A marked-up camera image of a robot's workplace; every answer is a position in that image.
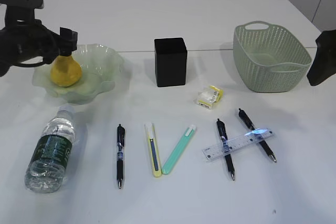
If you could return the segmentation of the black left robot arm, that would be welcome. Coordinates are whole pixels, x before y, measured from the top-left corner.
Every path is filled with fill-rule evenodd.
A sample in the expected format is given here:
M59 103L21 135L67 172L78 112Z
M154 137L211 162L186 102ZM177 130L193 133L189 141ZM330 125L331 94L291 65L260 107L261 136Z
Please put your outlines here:
M60 28L57 34L35 18L44 0L1 0L6 5L5 26L1 29L1 76L10 67L34 68L51 64L58 56L77 50L78 33Z

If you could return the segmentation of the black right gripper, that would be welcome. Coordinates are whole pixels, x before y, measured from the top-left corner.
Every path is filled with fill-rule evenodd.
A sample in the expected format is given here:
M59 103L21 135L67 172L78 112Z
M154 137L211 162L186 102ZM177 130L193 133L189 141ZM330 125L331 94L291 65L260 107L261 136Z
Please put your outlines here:
M335 33L335 30L325 30L316 39L316 56L307 73L311 86L317 86L335 74Z

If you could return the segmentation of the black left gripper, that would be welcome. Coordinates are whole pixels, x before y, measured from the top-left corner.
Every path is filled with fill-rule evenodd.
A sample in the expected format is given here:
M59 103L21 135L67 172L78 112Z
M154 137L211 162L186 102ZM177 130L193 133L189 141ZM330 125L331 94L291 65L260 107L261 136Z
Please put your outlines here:
M76 31L60 27L58 35L41 22L6 26L1 29L1 76L12 66L39 67L51 64L59 54L70 56L77 41Z

